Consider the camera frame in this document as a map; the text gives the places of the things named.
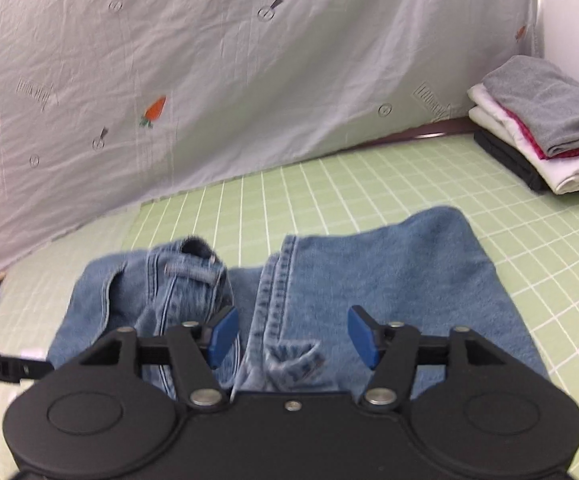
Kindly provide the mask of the green grid cutting mat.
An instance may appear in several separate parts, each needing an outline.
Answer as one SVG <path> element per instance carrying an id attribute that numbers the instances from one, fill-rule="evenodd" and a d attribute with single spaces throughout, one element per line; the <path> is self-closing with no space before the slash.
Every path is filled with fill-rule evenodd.
<path id="1" fill-rule="evenodd" d="M 530 192 L 470 136 L 302 162 L 93 222 L 8 271 L 0 352 L 42 358 L 84 266 L 110 252 L 196 234 L 231 266 L 257 266 L 290 233 L 367 231 L 438 205 L 471 222 L 553 382 L 579 403 L 579 194 Z M 579 478 L 579 453 L 573 473 Z"/>

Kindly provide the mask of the blue denim jeans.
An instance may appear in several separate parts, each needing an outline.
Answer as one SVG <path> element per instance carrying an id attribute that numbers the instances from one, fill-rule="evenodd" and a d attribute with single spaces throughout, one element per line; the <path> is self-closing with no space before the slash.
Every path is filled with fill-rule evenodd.
<path id="1" fill-rule="evenodd" d="M 288 235 L 258 268 L 226 266 L 198 237 L 93 260 L 76 281 L 48 358 L 61 366 L 117 328 L 160 336 L 232 307 L 240 334 L 216 371 L 222 387 L 360 393 L 370 372 L 348 336 L 353 306 L 426 335 L 471 327 L 545 373 L 495 266 L 451 207 L 355 235 Z"/>

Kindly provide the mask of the grey printed backdrop sheet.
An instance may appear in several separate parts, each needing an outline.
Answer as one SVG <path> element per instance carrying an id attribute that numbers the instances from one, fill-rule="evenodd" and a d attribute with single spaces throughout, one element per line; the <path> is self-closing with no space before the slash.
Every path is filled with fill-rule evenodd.
<path id="1" fill-rule="evenodd" d="M 0 268 L 108 211 L 461 117 L 537 0 L 0 0 Z"/>

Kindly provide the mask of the folded black garment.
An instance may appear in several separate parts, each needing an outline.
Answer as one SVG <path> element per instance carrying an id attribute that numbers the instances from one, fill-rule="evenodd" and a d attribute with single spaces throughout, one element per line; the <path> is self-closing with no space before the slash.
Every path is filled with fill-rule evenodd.
<path id="1" fill-rule="evenodd" d="M 476 131 L 473 139 L 496 162 L 520 178 L 529 190 L 536 193 L 550 191 L 538 170 L 516 148 L 486 130 Z"/>

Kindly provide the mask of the folded red garment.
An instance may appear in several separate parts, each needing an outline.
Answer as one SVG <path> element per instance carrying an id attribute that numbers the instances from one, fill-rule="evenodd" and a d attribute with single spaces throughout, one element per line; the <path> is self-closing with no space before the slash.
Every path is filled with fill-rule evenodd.
<path id="1" fill-rule="evenodd" d="M 579 156 L 579 106 L 508 107 L 503 110 L 541 159 Z"/>

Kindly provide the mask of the folded white garment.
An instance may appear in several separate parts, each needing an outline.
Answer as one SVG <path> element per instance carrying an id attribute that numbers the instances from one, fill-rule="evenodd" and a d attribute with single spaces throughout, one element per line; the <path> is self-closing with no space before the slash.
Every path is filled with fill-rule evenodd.
<path id="1" fill-rule="evenodd" d="M 468 112 L 469 118 L 519 151 L 544 178 L 552 192 L 556 195 L 579 192 L 579 156 L 541 159 L 521 132 L 521 123 L 491 98 L 483 84 L 475 84 L 467 95 L 475 104 Z"/>

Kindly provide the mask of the folded grey garment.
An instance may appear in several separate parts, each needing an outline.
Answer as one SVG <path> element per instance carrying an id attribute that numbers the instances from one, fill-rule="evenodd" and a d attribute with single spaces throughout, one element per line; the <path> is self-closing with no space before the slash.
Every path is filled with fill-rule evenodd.
<path id="1" fill-rule="evenodd" d="M 579 82 L 542 58 L 515 55 L 485 76 L 483 85 L 502 107 L 579 106 Z"/>

